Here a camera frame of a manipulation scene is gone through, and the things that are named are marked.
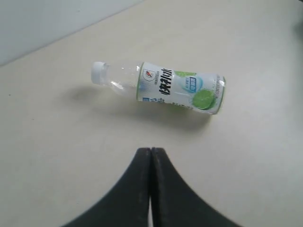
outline bottle cap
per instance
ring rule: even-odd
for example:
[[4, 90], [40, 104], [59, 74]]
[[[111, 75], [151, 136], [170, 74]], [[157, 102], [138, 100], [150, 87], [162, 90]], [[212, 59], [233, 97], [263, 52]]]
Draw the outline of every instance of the bottle cap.
[[105, 63], [103, 62], [95, 62], [91, 69], [91, 82], [98, 85], [106, 84], [107, 76], [107, 67], [105, 67]]

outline bottle label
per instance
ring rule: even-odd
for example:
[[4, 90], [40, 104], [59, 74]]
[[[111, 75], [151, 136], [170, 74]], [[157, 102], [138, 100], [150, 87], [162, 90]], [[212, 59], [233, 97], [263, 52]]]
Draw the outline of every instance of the bottle label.
[[216, 114], [224, 86], [224, 77], [217, 74], [174, 71], [145, 62], [139, 75], [137, 100]]

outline table surface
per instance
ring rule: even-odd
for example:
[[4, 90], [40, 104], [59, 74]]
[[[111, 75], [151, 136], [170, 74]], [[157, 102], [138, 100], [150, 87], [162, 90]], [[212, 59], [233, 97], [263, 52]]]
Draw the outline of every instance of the table surface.
[[[214, 116], [92, 85], [94, 61], [138, 59], [227, 79]], [[59, 227], [139, 147], [245, 227], [303, 223], [303, 4], [147, 0], [0, 68], [0, 226]]]

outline green lime slice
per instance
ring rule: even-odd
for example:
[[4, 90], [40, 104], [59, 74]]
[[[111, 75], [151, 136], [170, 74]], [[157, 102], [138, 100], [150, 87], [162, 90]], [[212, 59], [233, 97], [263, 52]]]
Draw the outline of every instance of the green lime slice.
[[175, 74], [179, 77], [186, 77], [186, 76], [195, 76], [195, 72], [182, 72], [182, 71], [175, 71]]
[[214, 94], [210, 90], [203, 89], [198, 91], [193, 98], [193, 105], [199, 109], [207, 109], [214, 102]]

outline brand logo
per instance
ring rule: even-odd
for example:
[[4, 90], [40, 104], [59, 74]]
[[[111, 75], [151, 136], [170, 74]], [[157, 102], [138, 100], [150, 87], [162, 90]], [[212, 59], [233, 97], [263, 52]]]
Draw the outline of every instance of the brand logo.
[[153, 81], [156, 77], [156, 73], [150, 70], [143, 70], [143, 78], [147, 81]]

